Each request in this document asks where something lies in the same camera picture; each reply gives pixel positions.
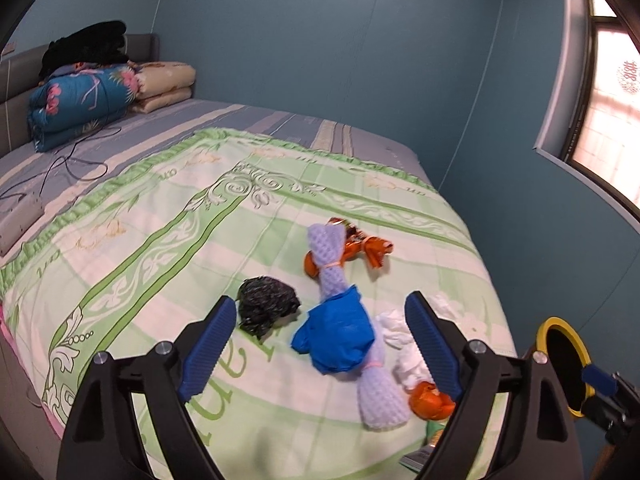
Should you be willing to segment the short purple foam net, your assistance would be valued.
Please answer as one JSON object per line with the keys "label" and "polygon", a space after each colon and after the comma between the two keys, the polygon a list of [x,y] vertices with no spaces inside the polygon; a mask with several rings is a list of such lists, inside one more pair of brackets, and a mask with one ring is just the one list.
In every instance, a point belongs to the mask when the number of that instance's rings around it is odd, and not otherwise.
{"label": "short purple foam net", "polygon": [[327,300],[348,289],[341,265],[346,240],[344,224],[313,224],[308,228],[307,240],[311,259],[319,271],[320,300]]}

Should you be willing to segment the black plastic bag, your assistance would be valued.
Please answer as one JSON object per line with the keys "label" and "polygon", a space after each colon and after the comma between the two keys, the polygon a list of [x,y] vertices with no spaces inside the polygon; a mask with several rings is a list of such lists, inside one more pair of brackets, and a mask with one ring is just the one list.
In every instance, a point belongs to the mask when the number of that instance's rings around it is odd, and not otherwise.
{"label": "black plastic bag", "polygon": [[273,326],[296,314],[300,307],[292,286],[267,275],[245,280],[236,301],[240,329],[257,339],[264,339]]}

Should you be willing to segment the beige folded blanket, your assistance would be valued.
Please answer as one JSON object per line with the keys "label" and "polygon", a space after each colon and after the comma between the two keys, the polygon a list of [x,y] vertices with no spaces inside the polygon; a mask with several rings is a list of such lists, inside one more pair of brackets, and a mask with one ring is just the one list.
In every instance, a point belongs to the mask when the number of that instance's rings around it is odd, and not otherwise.
{"label": "beige folded blanket", "polygon": [[136,73],[138,93],[130,106],[135,113],[154,110],[192,98],[196,70],[181,62],[147,62]]}

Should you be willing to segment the green floral quilt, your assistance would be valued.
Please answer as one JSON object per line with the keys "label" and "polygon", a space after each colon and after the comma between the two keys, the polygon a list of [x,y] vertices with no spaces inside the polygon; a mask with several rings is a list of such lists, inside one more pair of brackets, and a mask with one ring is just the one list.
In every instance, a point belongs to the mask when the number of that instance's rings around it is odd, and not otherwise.
{"label": "green floral quilt", "polygon": [[227,128],[106,166],[100,182],[54,193],[1,269],[3,327],[55,428],[96,353],[142,356],[229,297],[243,316],[186,407],[222,474],[407,478],[399,459],[425,422],[404,413],[370,430],[358,372],[317,368],[322,292],[304,261],[309,228],[332,220],[362,234],[349,261],[321,263],[352,293],[326,329],[337,348],[367,348],[378,315],[420,292],[465,337],[515,351],[468,228],[413,174]]}

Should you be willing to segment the white tissue bundle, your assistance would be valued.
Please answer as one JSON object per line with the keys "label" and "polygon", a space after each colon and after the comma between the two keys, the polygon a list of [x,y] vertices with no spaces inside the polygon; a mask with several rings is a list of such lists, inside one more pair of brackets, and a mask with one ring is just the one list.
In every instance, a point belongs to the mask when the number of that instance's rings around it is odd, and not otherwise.
{"label": "white tissue bundle", "polygon": [[413,343],[411,330],[401,310],[382,312],[376,316],[376,322],[380,326],[385,343],[390,347],[401,350]]}
{"label": "white tissue bundle", "polygon": [[[427,302],[440,318],[447,321],[455,321],[461,318],[463,313],[462,305],[451,300],[444,292],[428,296]],[[431,385],[435,383],[431,371],[413,339],[401,345],[394,366],[394,374],[407,392],[411,392],[422,382],[428,382]]]}

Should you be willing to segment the green snack packet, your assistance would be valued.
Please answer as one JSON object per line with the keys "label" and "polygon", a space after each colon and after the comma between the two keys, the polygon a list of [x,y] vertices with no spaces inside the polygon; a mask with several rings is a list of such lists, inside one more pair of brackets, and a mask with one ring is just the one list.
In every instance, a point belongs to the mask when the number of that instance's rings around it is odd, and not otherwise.
{"label": "green snack packet", "polygon": [[420,448],[402,456],[399,460],[401,466],[413,472],[420,472],[435,451],[445,427],[446,420],[429,420],[426,424],[425,438]]}

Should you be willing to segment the grey power strip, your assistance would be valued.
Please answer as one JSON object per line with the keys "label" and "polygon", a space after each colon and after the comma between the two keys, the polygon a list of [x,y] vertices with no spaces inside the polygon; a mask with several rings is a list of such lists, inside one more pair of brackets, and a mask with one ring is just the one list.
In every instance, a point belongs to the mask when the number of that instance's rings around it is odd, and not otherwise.
{"label": "grey power strip", "polygon": [[1,219],[0,255],[4,257],[15,243],[42,217],[43,203],[38,194],[30,193]]}

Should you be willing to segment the blue plastic bag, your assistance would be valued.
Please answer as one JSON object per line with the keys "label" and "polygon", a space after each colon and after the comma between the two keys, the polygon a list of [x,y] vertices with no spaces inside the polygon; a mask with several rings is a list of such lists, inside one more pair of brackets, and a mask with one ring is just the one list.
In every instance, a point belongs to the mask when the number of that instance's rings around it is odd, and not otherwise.
{"label": "blue plastic bag", "polygon": [[360,292],[352,285],[308,312],[292,338],[291,348],[308,354],[321,374],[340,374],[360,367],[374,341]]}

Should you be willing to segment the striped grey bed sheet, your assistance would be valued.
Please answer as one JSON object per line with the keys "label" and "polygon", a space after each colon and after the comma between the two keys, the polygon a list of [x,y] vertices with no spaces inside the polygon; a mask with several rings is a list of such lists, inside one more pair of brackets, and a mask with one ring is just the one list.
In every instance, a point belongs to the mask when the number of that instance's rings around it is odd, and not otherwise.
{"label": "striped grey bed sheet", "polygon": [[[128,166],[146,156],[159,153],[171,146],[189,139],[194,132],[207,128],[223,128],[238,131],[246,131],[253,135],[252,139],[257,142],[254,152],[258,155],[260,162],[267,160],[282,160],[288,152],[293,153],[292,148],[278,148],[276,141],[262,142],[257,138],[273,138],[285,143],[293,143],[310,148],[311,150],[326,151],[337,155],[355,157],[363,162],[394,168],[399,172],[404,172],[409,177],[416,177],[421,182],[428,185],[428,179],[416,154],[404,144],[368,133],[357,128],[352,128],[338,122],[307,117],[302,115],[276,112],[240,104],[226,104],[212,101],[186,100],[178,104],[156,110],[151,114],[135,114],[114,125],[98,132],[95,136],[90,136],[87,142],[79,143],[76,153],[80,153],[79,158],[97,160],[105,162],[107,174],[99,180],[115,177],[124,171]],[[72,142],[67,148],[60,151],[60,154],[38,154],[32,145],[23,145],[21,148],[11,152],[1,159],[1,193],[8,190],[11,185],[23,182],[21,186],[16,186],[8,194],[16,193],[16,190],[30,193],[36,192],[40,188],[40,183],[44,178],[46,170],[56,156],[67,153],[72,147]],[[382,169],[364,169],[362,181],[356,184],[356,195],[364,196],[368,192],[374,198],[393,198],[400,190],[419,191],[417,184],[400,184],[400,176],[383,177]],[[58,209],[37,220],[35,226],[27,230],[15,246],[10,249],[7,256],[1,257],[1,266],[9,263],[21,250],[23,244],[29,240],[34,240],[38,232],[41,231],[59,212],[68,209],[76,200],[77,196],[84,195],[94,188],[98,181],[88,183],[76,182],[64,169],[52,170],[46,187],[44,188],[42,202],[55,202]],[[258,269],[291,268],[293,271],[285,271],[298,274],[302,272],[300,260],[303,258],[306,244],[306,227],[311,223],[320,222],[323,217],[321,212],[294,212],[294,206],[283,206],[280,212],[284,213],[284,221],[273,221],[273,229],[270,232],[262,232],[259,242],[250,242],[248,234],[250,229],[245,228],[245,237],[237,243],[237,248],[231,248],[231,235],[222,236],[223,242],[214,242],[214,246],[228,246],[222,252],[229,256],[233,262],[240,262],[240,255],[247,254],[246,258],[253,259],[258,263],[250,263]],[[380,235],[390,235],[395,244],[394,252],[390,255],[390,262],[385,263],[385,269],[390,268],[390,264],[402,261],[412,261],[420,264],[434,266],[436,263],[443,263],[446,257],[442,256],[442,243],[432,238],[417,238],[416,235],[401,233],[397,228],[383,228],[375,226],[371,221],[356,221],[355,218],[348,217],[358,226],[366,229],[366,232],[380,231]],[[290,238],[285,240],[285,234],[279,234],[276,224],[290,224]],[[252,228],[253,234],[260,229]]]}

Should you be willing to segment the orange mandarin peel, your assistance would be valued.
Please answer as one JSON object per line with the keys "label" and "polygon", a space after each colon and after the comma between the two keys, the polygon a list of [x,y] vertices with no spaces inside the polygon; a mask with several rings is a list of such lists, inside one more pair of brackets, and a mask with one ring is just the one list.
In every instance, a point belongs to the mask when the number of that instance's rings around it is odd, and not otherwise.
{"label": "orange mandarin peel", "polygon": [[456,404],[434,384],[420,382],[409,394],[409,408],[420,419],[444,420],[452,414]]}

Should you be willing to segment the black clothing pile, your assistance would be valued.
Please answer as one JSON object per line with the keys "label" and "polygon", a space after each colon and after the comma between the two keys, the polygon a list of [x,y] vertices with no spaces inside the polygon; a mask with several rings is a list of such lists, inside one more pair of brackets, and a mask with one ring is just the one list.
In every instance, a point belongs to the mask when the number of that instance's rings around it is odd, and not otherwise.
{"label": "black clothing pile", "polygon": [[122,50],[126,44],[126,30],[123,21],[99,22],[50,42],[41,59],[39,79],[44,81],[66,65],[126,63],[128,56]]}

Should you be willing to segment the yellow rimmed trash bin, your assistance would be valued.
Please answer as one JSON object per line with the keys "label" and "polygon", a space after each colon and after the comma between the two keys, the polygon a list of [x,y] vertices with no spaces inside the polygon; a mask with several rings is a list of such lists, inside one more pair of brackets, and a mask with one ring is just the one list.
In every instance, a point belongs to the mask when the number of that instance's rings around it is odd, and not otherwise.
{"label": "yellow rimmed trash bin", "polygon": [[570,414],[583,418],[582,404],[594,395],[594,389],[582,380],[582,371],[592,363],[582,338],[565,320],[550,316],[538,327],[534,349],[548,356]]}

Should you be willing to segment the long purple foam net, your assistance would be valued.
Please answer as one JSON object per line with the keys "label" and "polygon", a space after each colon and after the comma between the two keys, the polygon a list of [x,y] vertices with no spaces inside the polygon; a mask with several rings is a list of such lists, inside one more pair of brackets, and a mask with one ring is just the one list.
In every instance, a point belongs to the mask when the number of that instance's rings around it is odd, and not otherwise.
{"label": "long purple foam net", "polygon": [[370,321],[374,339],[357,378],[357,400],[363,426],[371,431],[390,431],[404,426],[408,403],[392,373],[385,367],[385,344],[380,326]]}

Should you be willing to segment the orange snack wrapper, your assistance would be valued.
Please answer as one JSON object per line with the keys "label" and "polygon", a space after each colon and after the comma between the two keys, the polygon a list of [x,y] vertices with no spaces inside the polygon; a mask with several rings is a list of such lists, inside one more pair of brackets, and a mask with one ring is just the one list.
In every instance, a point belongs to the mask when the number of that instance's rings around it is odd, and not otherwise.
{"label": "orange snack wrapper", "polygon": [[371,269],[382,269],[385,257],[394,250],[394,244],[389,240],[369,235],[346,219],[332,217],[328,223],[341,224],[345,228],[345,246],[341,264],[363,255]]}

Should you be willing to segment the blue floral folded blanket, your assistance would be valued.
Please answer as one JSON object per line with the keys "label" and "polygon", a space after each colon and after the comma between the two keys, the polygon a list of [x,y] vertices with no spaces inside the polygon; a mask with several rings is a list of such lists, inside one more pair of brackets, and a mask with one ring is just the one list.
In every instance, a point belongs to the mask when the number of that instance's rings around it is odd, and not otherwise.
{"label": "blue floral folded blanket", "polygon": [[49,78],[28,101],[35,151],[51,151],[124,117],[138,89],[136,70],[128,64],[88,66]]}

